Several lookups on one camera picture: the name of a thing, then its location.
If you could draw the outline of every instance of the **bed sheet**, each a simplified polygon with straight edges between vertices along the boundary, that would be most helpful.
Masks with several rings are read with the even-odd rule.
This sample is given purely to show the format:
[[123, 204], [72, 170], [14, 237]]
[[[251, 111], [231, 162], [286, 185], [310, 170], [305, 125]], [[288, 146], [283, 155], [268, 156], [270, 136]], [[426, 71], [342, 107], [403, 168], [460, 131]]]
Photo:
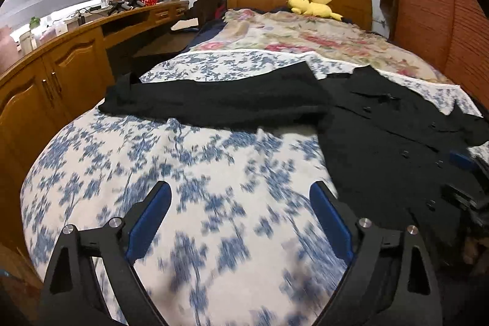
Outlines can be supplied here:
[[199, 50], [265, 49], [275, 52], [315, 51], [324, 57], [383, 71], [451, 83], [423, 59], [354, 24], [288, 12], [260, 14], [250, 9], [228, 10], [226, 26], [215, 37], [194, 47]]
[[[241, 79], [302, 61], [318, 79], [357, 67], [315, 52], [190, 52], [141, 80]], [[479, 115], [456, 85], [381, 73], [444, 113], [457, 101]], [[474, 151], [487, 159], [486, 145]], [[158, 180], [170, 184], [172, 204], [134, 268], [169, 324], [314, 322], [347, 265], [310, 208], [313, 182], [336, 190], [307, 128], [253, 134], [86, 112], [51, 140], [21, 191], [26, 245], [41, 278], [65, 224], [101, 226]], [[102, 261], [95, 267], [111, 315], [124, 322]]]

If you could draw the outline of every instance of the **red basket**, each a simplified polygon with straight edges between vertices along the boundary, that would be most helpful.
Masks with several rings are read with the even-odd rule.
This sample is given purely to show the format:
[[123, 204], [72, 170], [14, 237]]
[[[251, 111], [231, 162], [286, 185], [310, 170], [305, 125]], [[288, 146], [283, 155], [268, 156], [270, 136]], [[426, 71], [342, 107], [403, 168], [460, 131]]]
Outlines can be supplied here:
[[141, 2], [144, 3], [146, 6], [156, 5], [157, 1], [158, 0], [141, 0]]

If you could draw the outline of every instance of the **cloth on shelf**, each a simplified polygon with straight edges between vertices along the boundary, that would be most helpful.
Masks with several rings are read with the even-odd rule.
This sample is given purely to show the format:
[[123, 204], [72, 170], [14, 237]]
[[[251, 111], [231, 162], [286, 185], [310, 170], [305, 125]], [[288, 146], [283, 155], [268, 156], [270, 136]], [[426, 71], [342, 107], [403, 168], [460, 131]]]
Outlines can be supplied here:
[[486, 121], [457, 105], [445, 116], [370, 66], [320, 81], [304, 62], [226, 82], [143, 84], [127, 75], [99, 110], [242, 130], [312, 124], [342, 201], [384, 228], [418, 225], [434, 245], [455, 244], [461, 214], [441, 199], [441, 187], [484, 195], [448, 156], [489, 140]]

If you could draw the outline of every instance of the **green object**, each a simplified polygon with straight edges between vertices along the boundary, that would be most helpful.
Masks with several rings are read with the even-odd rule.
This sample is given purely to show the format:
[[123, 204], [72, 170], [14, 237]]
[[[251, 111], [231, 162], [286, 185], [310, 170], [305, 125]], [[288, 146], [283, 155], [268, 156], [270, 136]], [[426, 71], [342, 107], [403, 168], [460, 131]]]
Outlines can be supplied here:
[[31, 21], [29, 23], [29, 29], [33, 29], [35, 27], [38, 27], [41, 25], [41, 19], [39, 17], [33, 17], [31, 18]]

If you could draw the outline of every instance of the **wooden desk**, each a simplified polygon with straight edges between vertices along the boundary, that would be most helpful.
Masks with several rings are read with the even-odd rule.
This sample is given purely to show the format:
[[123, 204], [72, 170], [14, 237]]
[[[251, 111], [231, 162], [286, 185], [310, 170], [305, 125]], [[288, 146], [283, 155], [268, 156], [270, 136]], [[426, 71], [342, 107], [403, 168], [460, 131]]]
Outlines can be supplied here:
[[28, 255], [20, 217], [22, 183], [51, 138], [93, 108], [114, 83], [107, 49], [177, 21], [187, 9], [188, 1], [172, 1], [100, 18], [43, 44], [0, 75], [4, 246]]

